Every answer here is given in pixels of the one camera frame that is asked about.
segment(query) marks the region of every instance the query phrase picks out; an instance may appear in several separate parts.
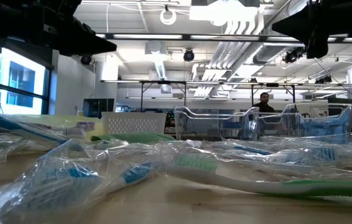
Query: transparent container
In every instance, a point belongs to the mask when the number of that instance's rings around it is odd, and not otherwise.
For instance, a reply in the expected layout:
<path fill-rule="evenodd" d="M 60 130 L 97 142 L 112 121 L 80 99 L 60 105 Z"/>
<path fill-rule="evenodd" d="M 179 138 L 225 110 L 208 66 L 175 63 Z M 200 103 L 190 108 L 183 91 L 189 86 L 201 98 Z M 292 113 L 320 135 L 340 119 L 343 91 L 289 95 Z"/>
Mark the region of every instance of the transparent container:
<path fill-rule="evenodd" d="M 259 108 L 245 113 L 198 114 L 184 106 L 175 107 L 176 138 L 220 141 L 222 139 L 257 139 Z"/>
<path fill-rule="evenodd" d="M 282 113 L 259 113 L 258 136 L 310 137 L 351 132 L 352 105 L 292 103 Z"/>

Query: wooden table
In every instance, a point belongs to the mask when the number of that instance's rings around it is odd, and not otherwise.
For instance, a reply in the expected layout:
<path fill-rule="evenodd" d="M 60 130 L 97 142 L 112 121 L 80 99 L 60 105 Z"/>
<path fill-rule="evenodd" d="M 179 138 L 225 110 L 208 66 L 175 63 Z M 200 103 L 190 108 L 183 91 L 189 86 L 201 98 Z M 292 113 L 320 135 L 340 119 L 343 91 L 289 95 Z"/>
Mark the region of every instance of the wooden table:
<path fill-rule="evenodd" d="M 13 156 L 0 165 L 0 191 L 40 154 Z M 157 177 L 107 195 L 81 211 L 79 223 L 346 223 L 352 206 L 324 200 L 268 197 Z"/>

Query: person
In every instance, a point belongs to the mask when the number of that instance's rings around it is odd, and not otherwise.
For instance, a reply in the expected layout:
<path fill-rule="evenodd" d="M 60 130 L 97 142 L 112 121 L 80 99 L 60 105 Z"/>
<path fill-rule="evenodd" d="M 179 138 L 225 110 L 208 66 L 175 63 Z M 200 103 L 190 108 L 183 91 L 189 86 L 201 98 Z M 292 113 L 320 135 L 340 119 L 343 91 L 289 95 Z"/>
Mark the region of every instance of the person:
<path fill-rule="evenodd" d="M 260 113 L 274 113 L 274 109 L 267 104 L 268 102 L 269 102 L 269 94 L 262 93 L 261 94 L 261 102 L 256 103 L 253 106 L 258 107 Z"/>

